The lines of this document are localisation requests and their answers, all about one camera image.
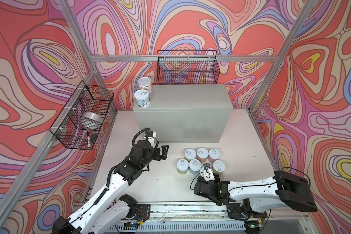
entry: white can lid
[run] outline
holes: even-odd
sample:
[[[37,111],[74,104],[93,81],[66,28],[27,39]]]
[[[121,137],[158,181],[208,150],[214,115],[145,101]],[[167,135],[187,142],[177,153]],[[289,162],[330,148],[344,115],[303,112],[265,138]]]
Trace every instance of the white can lid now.
[[[150,85],[151,84],[151,79],[149,77],[139,78],[138,84],[139,85]]]
[[[213,148],[213,149],[209,150],[209,156],[211,158],[217,160],[217,159],[220,159],[221,153],[220,153],[220,151],[218,149]]]
[[[138,100],[145,99],[149,96],[147,90],[137,90],[134,93],[134,97]]]
[[[189,169],[189,162],[186,159],[180,159],[177,162],[177,169],[180,171],[186,171]]]
[[[189,163],[189,167],[193,171],[200,171],[201,169],[201,162],[197,159],[192,159]]]
[[[187,149],[185,152],[184,152],[184,156],[187,158],[187,159],[194,159],[197,157],[197,152],[194,150],[194,149]]]
[[[208,154],[209,152],[206,148],[199,148],[197,151],[197,155],[199,158],[207,158]]]
[[[224,172],[226,169],[226,165],[223,161],[216,160],[213,162],[213,168],[215,169],[215,171]]]

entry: white tabletop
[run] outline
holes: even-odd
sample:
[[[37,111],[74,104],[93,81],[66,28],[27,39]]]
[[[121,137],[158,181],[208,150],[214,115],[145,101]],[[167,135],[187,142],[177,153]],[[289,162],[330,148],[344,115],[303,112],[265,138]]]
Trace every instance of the white tabletop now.
[[[106,183],[110,168],[117,165],[129,154],[131,140],[139,130],[133,111],[118,112],[92,194],[95,194]],[[219,143],[174,143],[168,145],[168,158],[152,161],[149,166],[150,171],[143,172],[125,193],[139,202],[206,200],[190,190],[190,183],[195,175],[190,172],[181,175],[176,170],[177,161],[184,157],[184,151],[188,148],[195,150],[200,147],[208,150],[211,148],[219,149],[221,152],[220,160],[226,164],[226,171],[220,176],[221,180],[243,182],[274,175],[262,143],[247,111],[244,109],[233,110]]]

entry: wire basket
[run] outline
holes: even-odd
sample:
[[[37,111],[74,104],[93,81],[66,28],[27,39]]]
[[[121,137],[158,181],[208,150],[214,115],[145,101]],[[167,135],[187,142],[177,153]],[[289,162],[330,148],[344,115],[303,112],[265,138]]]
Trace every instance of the wire basket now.
[[[216,84],[220,68],[216,50],[158,50],[159,84]]]
[[[107,116],[114,94],[98,85],[84,85],[61,124],[52,132],[68,149],[92,150]],[[85,117],[94,113],[94,119]]]

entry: black wire basket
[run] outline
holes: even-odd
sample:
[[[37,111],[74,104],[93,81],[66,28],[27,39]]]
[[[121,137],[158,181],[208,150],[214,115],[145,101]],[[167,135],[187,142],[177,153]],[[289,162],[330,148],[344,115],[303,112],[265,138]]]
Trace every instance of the black wire basket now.
[[[220,67],[217,51],[158,50],[157,79],[159,84],[216,84]]]
[[[50,131],[65,148],[92,150],[113,97],[111,91],[98,85],[84,85],[65,119],[56,131]]]

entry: psychedelic swirl pattern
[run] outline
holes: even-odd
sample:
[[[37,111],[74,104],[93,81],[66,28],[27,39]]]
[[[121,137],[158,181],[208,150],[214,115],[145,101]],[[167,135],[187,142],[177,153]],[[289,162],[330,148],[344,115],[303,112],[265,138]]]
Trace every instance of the psychedelic swirl pattern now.
[[[0,199],[88,72],[57,0],[0,0]],[[1,233],[50,233],[59,215],[68,216],[104,134],[88,152],[55,143]]]
[[[72,10],[93,54],[147,55],[159,49],[215,49],[221,55],[276,55],[302,1],[80,0]],[[157,63],[96,64],[117,109],[131,109],[137,79],[156,84]],[[270,63],[221,62],[235,108],[247,108]]]
[[[282,63],[259,128],[279,168],[310,177],[319,232],[351,234],[351,1],[319,1]]]

